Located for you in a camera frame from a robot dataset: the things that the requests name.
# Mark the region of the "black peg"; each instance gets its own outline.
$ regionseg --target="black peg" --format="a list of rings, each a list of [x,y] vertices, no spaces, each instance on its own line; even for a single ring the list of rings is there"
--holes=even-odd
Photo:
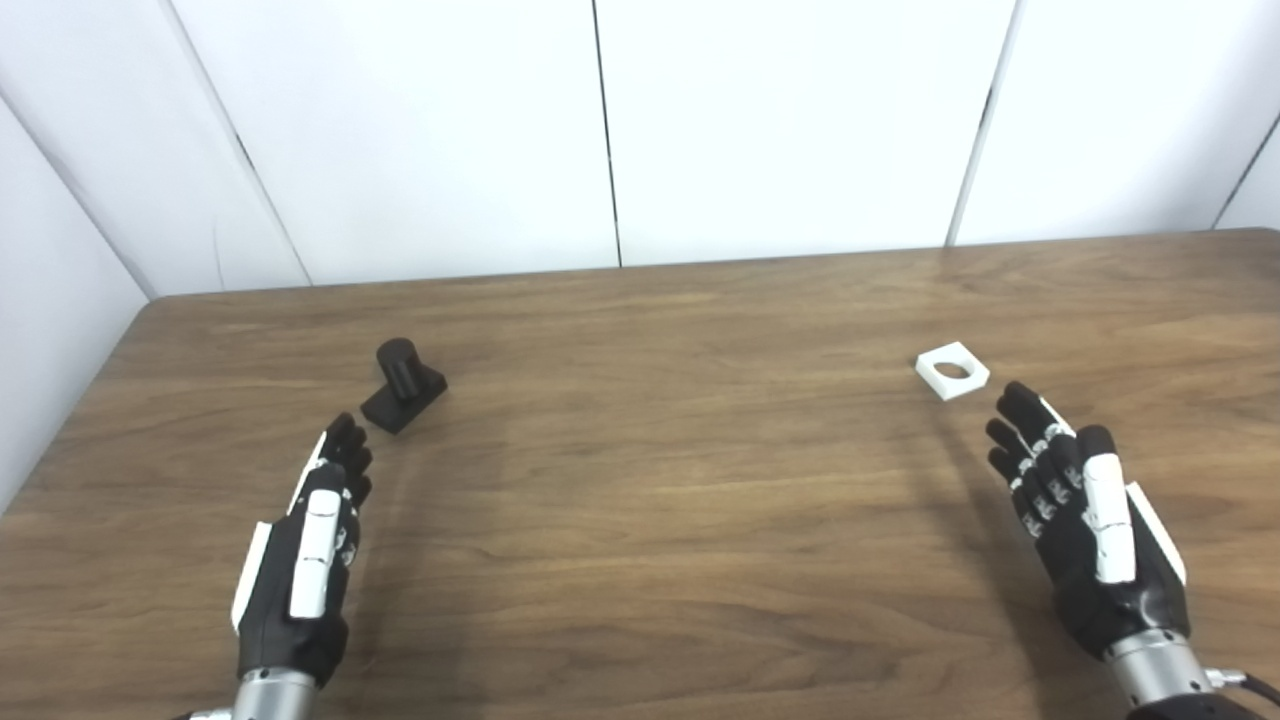
[[[378,365],[387,384],[372,395],[360,411],[379,428],[397,434],[417,414],[449,387],[444,375],[417,357],[413,343],[402,337],[388,340],[378,348]]]

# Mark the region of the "robotic hand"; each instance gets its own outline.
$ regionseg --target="robotic hand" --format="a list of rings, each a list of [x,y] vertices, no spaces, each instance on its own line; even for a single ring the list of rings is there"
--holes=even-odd
[[[1073,430],[1018,382],[996,409],[1005,421],[987,424],[997,446],[988,460],[1036,541],[1057,618],[1111,669],[1133,707],[1128,720],[1260,720],[1215,691],[1240,685],[1267,696],[1274,688],[1204,669],[1192,652],[1185,566],[1142,488],[1125,484],[1111,433]]]
[[[342,603],[371,484],[365,430],[343,413],[320,436],[293,498],[259,523],[232,603],[236,706],[178,720],[306,720],[347,648]]]

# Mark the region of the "cable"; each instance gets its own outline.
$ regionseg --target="cable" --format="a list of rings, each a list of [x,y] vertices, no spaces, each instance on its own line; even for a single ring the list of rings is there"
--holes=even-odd
[[[1249,675],[1248,673],[1244,674],[1244,682],[1240,683],[1240,688],[1262,696],[1272,703],[1280,706],[1280,691],[1277,691],[1274,685]]]

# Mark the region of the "white wall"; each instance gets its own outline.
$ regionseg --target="white wall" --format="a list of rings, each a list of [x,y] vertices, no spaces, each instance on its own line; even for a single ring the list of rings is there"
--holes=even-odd
[[[146,299],[0,104],[0,510]]]
[[[617,263],[590,0],[178,0],[319,283]]]
[[[1280,228],[1280,137],[1276,133],[1258,154],[1217,227]]]
[[[165,3],[0,3],[0,94],[154,295],[306,284]]]
[[[599,0],[626,264],[942,245],[1012,0]]]
[[[1280,3],[1027,0],[957,242],[1208,229],[1280,114]]]

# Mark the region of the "wooden table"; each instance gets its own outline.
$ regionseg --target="wooden table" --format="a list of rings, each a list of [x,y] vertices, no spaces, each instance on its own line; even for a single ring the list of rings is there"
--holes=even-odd
[[[0,716],[228,703],[252,524],[401,334],[451,389],[372,434],[320,717],[1123,717],[983,460],[1015,378],[1115,432],[1202,660],[1280,679],[1277,309],[1262,231],[160,300],[0,520]],[[993,377],[942,404],[954,340]]]

